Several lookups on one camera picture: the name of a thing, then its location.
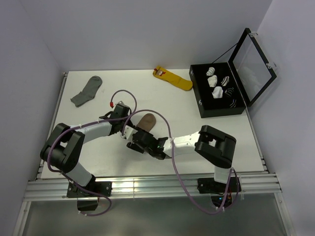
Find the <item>tan sock with red cuff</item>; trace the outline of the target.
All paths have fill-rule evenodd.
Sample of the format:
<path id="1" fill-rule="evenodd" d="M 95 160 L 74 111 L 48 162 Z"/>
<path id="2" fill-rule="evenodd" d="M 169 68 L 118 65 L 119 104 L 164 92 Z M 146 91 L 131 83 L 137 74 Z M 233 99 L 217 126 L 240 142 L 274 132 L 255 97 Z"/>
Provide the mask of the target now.
<path id="1" fill-rule="evenodd" d="M 143 129 L 146 132 L 150 132 L 154 128 L 155 124 L 156 124 L 155 116 L 151 113 L 147 113 L 140 119 L 136 127 Z"/>

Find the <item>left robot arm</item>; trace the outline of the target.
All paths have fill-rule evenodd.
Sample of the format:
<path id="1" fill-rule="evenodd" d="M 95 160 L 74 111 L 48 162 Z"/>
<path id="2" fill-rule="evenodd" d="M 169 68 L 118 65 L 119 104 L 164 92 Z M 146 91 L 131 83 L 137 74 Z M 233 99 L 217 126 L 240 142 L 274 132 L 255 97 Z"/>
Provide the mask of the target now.
<path id="1" fill-rule="evenodd" d="M 95 176 L 79 162 L 83 144 L 122 131 L 130 113 L 130 107 L 119 103 L 98 121 L 81 127 L 59 123 L 45 142 L 40 158 L 77 183 L 78 191 L 84 196 L 91 196 L 97 191 L 97 185 Z"/>

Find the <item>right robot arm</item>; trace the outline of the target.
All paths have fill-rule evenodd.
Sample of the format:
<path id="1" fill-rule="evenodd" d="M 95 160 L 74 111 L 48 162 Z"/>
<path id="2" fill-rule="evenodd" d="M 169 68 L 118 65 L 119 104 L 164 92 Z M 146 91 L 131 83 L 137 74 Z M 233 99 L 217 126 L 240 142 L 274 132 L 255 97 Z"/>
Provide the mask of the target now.
<path id="1" fill-rule="evenodd" d="M 215 166 L 213 186 L 225 191 L 230 186 L 228 178 L 237 140 L 218 129 L 204 125 L 200 131 L 177 138 L 155 138 L 141 129 L 126 126 L 123 138 L 127 147 L 140 153 L 148 153 L 158 160 L 183 154 L 199 154 Z"/>

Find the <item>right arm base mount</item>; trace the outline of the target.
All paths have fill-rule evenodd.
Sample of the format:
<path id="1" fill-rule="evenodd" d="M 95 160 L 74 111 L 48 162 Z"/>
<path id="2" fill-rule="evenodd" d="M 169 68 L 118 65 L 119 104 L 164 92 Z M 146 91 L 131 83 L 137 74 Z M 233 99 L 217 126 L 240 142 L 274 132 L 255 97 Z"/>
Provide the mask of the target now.
<path id="1" fill-rule="evenodd" d="M 198 178 L 197 189 L 200 194 L 217 194 L 224 195 L 226 184 L 215 182 L 213 177 Z M 231 177 L 227 194 L 241 191 L 241 184 L 238 178 Z"/>

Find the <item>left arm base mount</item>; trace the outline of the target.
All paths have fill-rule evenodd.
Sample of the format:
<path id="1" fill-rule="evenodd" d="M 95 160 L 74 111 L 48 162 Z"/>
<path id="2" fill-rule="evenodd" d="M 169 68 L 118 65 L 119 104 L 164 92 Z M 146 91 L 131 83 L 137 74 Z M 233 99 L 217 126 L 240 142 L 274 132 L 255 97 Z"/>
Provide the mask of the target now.
<path id="1" fill-rule="evenodd" d="M 70 182 L 66 197 L 68 199 L 77 199 L 77 209 L 81 213 L 85 213 L 88 216 L 101 215 L 108 212 L 112 206 L 112 202 L 109 199 L 111 190 L 112 182 L 110 181 L 94 182 L 86 187 Z M 101 198 L 108 201 L 108 206 L 103 212 L 96 213 L 95 211 L 99 207 Z"/>

